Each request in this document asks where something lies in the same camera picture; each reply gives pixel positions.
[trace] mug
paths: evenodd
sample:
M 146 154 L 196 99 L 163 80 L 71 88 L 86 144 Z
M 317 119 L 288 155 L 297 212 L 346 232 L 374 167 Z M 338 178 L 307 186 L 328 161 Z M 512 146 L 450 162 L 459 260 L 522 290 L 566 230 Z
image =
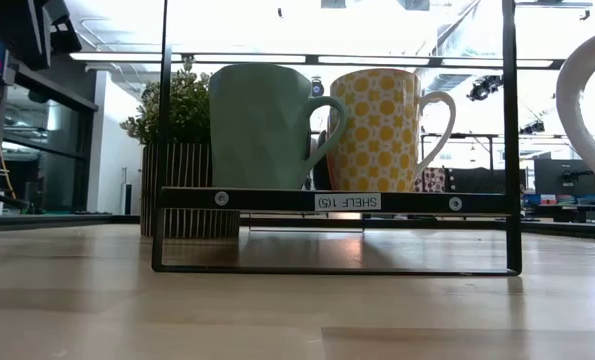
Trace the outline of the mug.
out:
M 413 192 L 414 181 L 446 144 L 455 125 L 455 101 L 445 92 L 421 96 L 417 75 L 396 69 L 361 70 L 335 80 L 331 94 L 345 104 L 348 129 L 328 154 L 333 189 Z M 419 119 L 431 102 L 450 109 L 437 146 L 417 164 Z M 329 129 L 340 114 L 331 111 Z
M 328 96 L 309 98 L 310 81 L 293 69 L 231 65 L 208 86 L 215 187 L 298 190 L 346 130 L 343 105 Z M 310 115 L 324 105 L 337 109 L 340 126 L 304 160 Z
M 575 151 L 595 173 L 595 139 L 584 125 L 580 97 L 595 72 L 595 36 L 566 60 L 557 78 L 557 112 Z

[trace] wooden surface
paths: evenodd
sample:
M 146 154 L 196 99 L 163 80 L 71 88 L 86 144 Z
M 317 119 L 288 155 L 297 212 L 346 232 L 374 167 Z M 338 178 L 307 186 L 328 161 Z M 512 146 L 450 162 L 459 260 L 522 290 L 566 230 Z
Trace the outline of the wooden surface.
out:
M 504 248 L 485 231 L 302 235 L 243 232 L 235 254 L 480 267 Z M 0 233 L 0 360 L 595 360 L 595 241 L 525 235 L 524 255 L 507 279 L 158 274 L 137 225 Z

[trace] mug handle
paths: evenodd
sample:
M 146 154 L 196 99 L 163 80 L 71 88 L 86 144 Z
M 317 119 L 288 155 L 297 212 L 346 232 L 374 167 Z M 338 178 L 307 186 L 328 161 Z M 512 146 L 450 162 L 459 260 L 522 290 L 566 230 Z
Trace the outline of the mug handle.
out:
M 325 143 L 315 151 L 315 153 L 311 154 L 310 157 L 302 162 L 301 167 L 301 177 L 300 180 L 305 180 L 308 174 L 310 173 L 310 169 L 315 167 L 315 164 L 319 162 L 330 150 L 333 149 L 341 140 L 341 136 L 346 131 L 347 125 L 347 114 L 346 108 L 339 100 L 332 98 L 330 96 L 320 96 L 316 98 L 308 99 L 308 102 L 304 105 L 302 109 L 302 117 L 304 121 L 310 121 L 310 115 L 319 107 L 324 105 L 329 105 L 339 111 L 339 124 L 335 128 L 332 134 L 328 137 Z
M 557 79 L 557 112 L 575 151 L 595 172 L 595 139 L 584 125 L 580 96 L 595 72 L 595 36 L 566 60 Z
M 448 127 L 444 132 L 444 135 L 441 136 L 439 139 L 439 143 L 437 146 L 431 151 L 425 159 L 423 159 L 417 166 L 415 167 L 415 177 L 413 181 L 416 180 L 419 175 L 421 175 L 422 171 L 430 164 L 431 161 L 437 156 L 439 151 L 446 145 L 446 142 L 450 138 L 450 135 L 453 133 L 453 127 L 455 126 L 455 116 L 457 108 L 455 107 L 455 100 L 453 100 L 452 96 L 448 95 L 448 93 L 443 91 L 435 91 L 430 94 L 424 95 L 419 101 L 420 111 L 423 114 L 424 108 L 426 105 L 434 102 L 443 101 L 446 105 L 448 105 L 448 109 L 450 109 L 450 119 L 448 120 Z

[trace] green plant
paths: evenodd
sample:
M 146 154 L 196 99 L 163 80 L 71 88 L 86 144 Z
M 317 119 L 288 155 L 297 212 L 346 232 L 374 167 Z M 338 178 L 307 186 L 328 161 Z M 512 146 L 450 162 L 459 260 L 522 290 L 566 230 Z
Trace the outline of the green plant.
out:
M 192 62 L 186 61 L 170 81 L 169 141 L 176 143 L 210 143 L 210 113 L 208 81 L 205 73 L 191 72 Z M 141 95 L 139 115 L 129 117 L 119 126 L 128 136 L 143 145 L 157 141 L 159 126 L 159 82 L 149 82 Z

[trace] shelf label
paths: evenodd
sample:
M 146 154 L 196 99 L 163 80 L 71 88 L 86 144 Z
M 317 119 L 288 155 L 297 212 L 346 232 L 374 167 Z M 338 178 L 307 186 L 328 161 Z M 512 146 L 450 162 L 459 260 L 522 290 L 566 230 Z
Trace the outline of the shelf label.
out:
M 315 211 L 381 210 L 380 193 L 315 194 Z

